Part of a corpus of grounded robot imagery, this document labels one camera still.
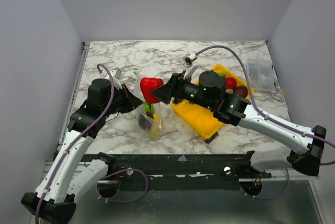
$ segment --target bell pepper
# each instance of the bell pepper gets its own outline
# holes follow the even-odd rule
[[[154,89],[157,89],[163,85],[164,83],[162,79],[156,79],[154,77],[142,78],[140,82],[140,87],[141,87],[141,91],[143,93],[144,99],[146,100],[147,103],[156,104],[160,102],[157,98],[151,96],[150,93]]]

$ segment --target cable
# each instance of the cable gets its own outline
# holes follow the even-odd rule
[[[110,82],[111,82],[111,94],[110,94],[110,99],[108,101],[108,104],[106,105],[106,108],[104,109],[104,111],[101,113],[101,115],[92,123],[90,124],[83,132],[81,132],[73,141],[72,143],[68,146],[68,148],[66,148],[65,152],[62,154],[62,156],[60,157],[57,165],[55,166],[53,172],[51,173],[51,176],[49,178],[49,181],[47,182],[47,185],[45,186],[44,188],[44,191],[41,195],[41,198],[39,199],[38,201],[38,204],[37,204],[37,207],[36,207],[36,213],[35,213],[35,224],[39,224],[39,214],[40,214],[40,209],[41,209],[41,205],[42,205],[42,202],[49,190],[49,187],[60,167],[60,165],[62,164],[63,160],[65,159],[65,156],[69,153],[69,151],[71,150],[71,148],[78,142],[78,140],[84,136],[95,124],[97,124],[101,119],[102,117],[104,117],[104,115],[106,114],[106,112],[108,111],[112,101],[113,101],[113,97],[114,97],[114,81],[113,81],[113,77],[109,71],[109,69],[107,67],[105,67],[103,64],[98,64],[97,65],[97,69],[99,70],[99,73],[101,74],[102,73],[102,70],[100,69],[100,67],[102,67],[103,69],[105,69],[105,71],[107,72],[108,76],[109,76],[109,79],[110,79]]]
[[[135,168],[129,168],[129,169],[123,169],[123,170],[120,170],[120,171],[117,171],[115,173],[112,173],[112,174],[109,174],[105,177],[102,178],[102,180],[106,179],[106,178],[109,178],[109,177],[112,177],[114,175],[117,175],[117,174],[120,174],[120,173],[123,173],[123,172],[126,172],[126,171],[134,171],[134,172],[139,172],[140,174],[142,174],[144,176],[144,179],[146,180],[146,187],[144,189],[144,192],[143,194],[141,194],[139,197],[135,198],[135,199],[130,199],[130,200],[117,200],[117,199],[109,199],[109,198],[104,198],[100,195],[100,192],[99,192],[99,189],[97,190],[97,193],[99,195],[98,199],[104,199],[107,203],[107,201],[109,202],[117,202],[117,203],[131,203],[131,202],[136,202],[138,201],[139,199],[143,198],[144,195],[146,195],[146,193],[148,192],[148,187],[149,187],[149,182],[148,182],[148,178],[146,176],[146,174],[144,172],[142,172],[141,170],[138,170],[138,169],[135,169]]]
[[[242,67],[242,69],[243,69],[243,72],[244,72],[244,75],[245,75],[245,80],[247,81],[248,90],[250,91],[250,90],[251,90],[251,85],[250,85],[249,78],[248,78],[248,75],[247,75],[247,70],[245,69],[245,67],[244,67],[244,65],[243,65],[243,63],[242,63],[242,60],[239,58],[239,56],[238,56],[232,49],[230,49],[229,47],[227,47],[227,46],[223,46],[223,45],[213,45],[213,46],[206,47],[206,48],[204,48],[204,49],[202,49],[202,50],[196,52],[195,55],[196,55],[196,57],[197,57],[199,54],[201,54],[201,53],[203,53],[203,52],[205,52],[205,51],[207,51],[207,50],[214,49],[214,48],[222,48],[222,49],[226,49],[226,50],[230,51],[230,53],[232,53],[232,54],[234,55],[234,57],[237,59],[237,61],[239,61],[240,65],[241,65],[241,67]],[[252,103],[253,107],[255,108],[255,110],[256,110],[260,115],[262,115],[263,117],[266,117],[266,114],[265,114],[264,112],[262,112],[261,109],[257,106],[257,104],[256,104],[256,102],[255,102],[255,99],[254,99],[254,96],[253,96],[253,94],[252,94],[252,92],[249,92],[249,94],[250,94],[250,98],[251,98],[251,103]],[[286,125],[286,124],[284,124],[284,123],[282,123],[282,122],[279,122],[278,120],[276,120],[276,119],[274,119],[274,118],[268,117],[267,119],[268,119],[269,121],[274,122],[275,124],[277,124],[277,125],[279,125],[279,126],[281,126],[281,127],[284,127],[284,128],[286,128],[286,129],[288,129],[288,130],[291,130],[291,131],[293,131],[293,132],[296,132],[296,133],[298,133],[298,134],[300,134],[300,135],[302,135],[302,136],[308,136],[308,137],[310,137],[310,138],[320,140],[320,141],[322,141],[322,142],[324,142],[324,143],[330,145],[331,147],[334,147],[334,148],[335,148],[335,144],[332,143],[332,142],[330,142],[329,140],[323,139],[323,138],[321,138],[321,137],[319,137],[319,136],[316,136],[316,135],[312,135],[312,134],[309,134],[309,133],[305,133],[305,132],[300,131],[300,130],[298,130],[298,129],[296,129],[296,128],[293,128],[293,127],[291,127],[291,126],[288,126],[288,125]],[[335,164],[335,160],[334,160],[334,161],[331,161],[331,162],[327,162],[327,163],[321,163],[321,165],[333,165],[333,164]]]
[[[257,200],[272,200],[272,199],[277,199],[279,197],[281,197],[283,194],[285,194],[289,188],[289,184],[290,184],[290,179],[289,179],[289,173],[288,173],[288,170],[287,168],[285,168],[285,171],[286,171],[286,174],[287,174],[287,181],[286,181],[286,185],[284,187],[284,189],[279,193],[277,194],[276,196],[273,196],[273,197],[269,197],[269,198],[261,198],[261,197],[257,197],[257,196],[252,196],[252,195],[249,195],[247,194],[243,188],[240,186],[240,189],[241,191],[244,193],[245,196],[247,196],[248,198],[252,198],[252,199],[257,199]]]
[[[110,120],[106,121],[106,123],[112,121],[113,119],[116,119],[117,116],[119,116],[119,113],[120,113],[120,112],[118,111],[117,115],[116,115],[114,118],[111,118]]]

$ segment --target white wall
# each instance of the white wall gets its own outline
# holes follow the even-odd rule
[[[60,0],[0,0],[0,222],[21,205],[55,150],[82,44]]]
[[[335,142],[335,0],[293,0],[270,40],[269,50],[292,120],[322,125]],[[335,160],[326,146],[324,161]],[[322,167],[323,194],[335,208],[335,166]]]
[[[85,41],[266,40],[291,0],[61,0]]]

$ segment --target red tomato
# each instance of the red tomato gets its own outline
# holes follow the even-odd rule
[[[235,89],[237,82],[233,77],[226,78],[226,89]]]

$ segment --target yellow bin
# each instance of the yellow bin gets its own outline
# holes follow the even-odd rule
[[[224,72],[226,77],[233,77],[237,81],[237,86],[244,85],[247,87],[247,83],[240,79],[238,76],[230,72],[227,68],[223,67],[221,64],[215,65],[212,69],[215,72]],[[217,132],[224,123],[213,117],[213,113],[204,107],[199,105],[190,104],[187,100],[181,101],[179,104],[171,104],[172,109],[183,118],[194,130],[196,130],[200,136],[204,139],[209,139],[211,136]]]

